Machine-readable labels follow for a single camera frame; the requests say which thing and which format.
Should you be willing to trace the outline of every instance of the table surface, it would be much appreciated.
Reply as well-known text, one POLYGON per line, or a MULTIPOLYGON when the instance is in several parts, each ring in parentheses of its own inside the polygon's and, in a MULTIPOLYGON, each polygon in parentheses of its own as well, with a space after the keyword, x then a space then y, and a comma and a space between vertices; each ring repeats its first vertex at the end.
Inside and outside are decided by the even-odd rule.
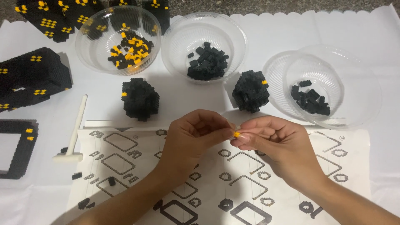
MULTIPOLYGON (((24 20, 23 17, 15 12, 16 0, 1 0, 0 1, 0 21, 8 20, 10 22, 24 20)), ((370 12, 377 7, 387 6, 393 3, 397 9, 397 14, 400 15, 400 1, 393 0, 169 0, 170 15, 187 15, 193 12, 217 12, 221 14, 261 14, 268 12, 275 14, 277 12, 303 13, 309 10, 365 10, 370 12)))

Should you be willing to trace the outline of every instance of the white tablecloth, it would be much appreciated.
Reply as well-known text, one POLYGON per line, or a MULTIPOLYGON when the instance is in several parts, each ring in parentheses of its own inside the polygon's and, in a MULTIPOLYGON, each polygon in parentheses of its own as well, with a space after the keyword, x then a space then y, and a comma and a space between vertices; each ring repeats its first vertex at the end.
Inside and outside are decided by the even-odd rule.
MULTIPOLYGON (((400 126, 400 19, 394 8, 384 6, 371 13, 234 14, 231 18, 240 24, 249 42, 248 57, 240 72, 259 71, 273 55, 312 44, 343 48, 371 66, 383 97, 381 111, 368 127, 372 200, 400 216, 400 151, 396 142, 396 128, 400 126)), ((25 176, 20 180, 0 180, 1 224, 51 224, 65 211, 76 164, 55 164, 51 157, 68 145, 84 94, 89 96, 84 120, 131 120, 122 108, 120 93, 122 82, 138 76, 146 78, 161 96, 160 113, 152 120, 171 121, 197 108, 217 111, 236 123, 264 114, 289 119, 271 104, 254 115, 238 112, 223 84, 199 86, 175 77, 167 72, 160 53, 138 75, 122 77, 93 72, 78 60, 75 37, 76 34, 71 35, 66 42, 57 44, 30 23, 21 21, 4 21, 0 29, 1 61, 46 46, 60 53, 63 62, 70 66, 74 82, 72 89, 50 100, 0 114, 0 119, 35 119, 39 123, 38 139, 25 176)))

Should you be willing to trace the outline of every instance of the right hand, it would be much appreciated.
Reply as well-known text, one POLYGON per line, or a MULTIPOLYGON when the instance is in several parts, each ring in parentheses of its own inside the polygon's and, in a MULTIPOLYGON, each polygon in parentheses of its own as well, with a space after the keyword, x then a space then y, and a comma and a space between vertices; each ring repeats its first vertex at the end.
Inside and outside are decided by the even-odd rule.
POLYGON ((243 151, 258 150, 272 170, 292 188, 306 194, 330 182, 315 156, 306 129, 288 120, 264 116, 241 124, 231 145, 243 151))

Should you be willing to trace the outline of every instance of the left hand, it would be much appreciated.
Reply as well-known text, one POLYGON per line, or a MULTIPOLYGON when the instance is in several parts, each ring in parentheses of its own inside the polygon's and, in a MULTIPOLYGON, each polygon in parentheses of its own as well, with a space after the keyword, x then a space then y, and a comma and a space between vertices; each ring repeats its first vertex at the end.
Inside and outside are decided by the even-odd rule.
POLYGON ((198 109, 173 121, 154 171, 173 186, 183 184, 205 151, 233 136, 235 125, 216 112, 198 109))

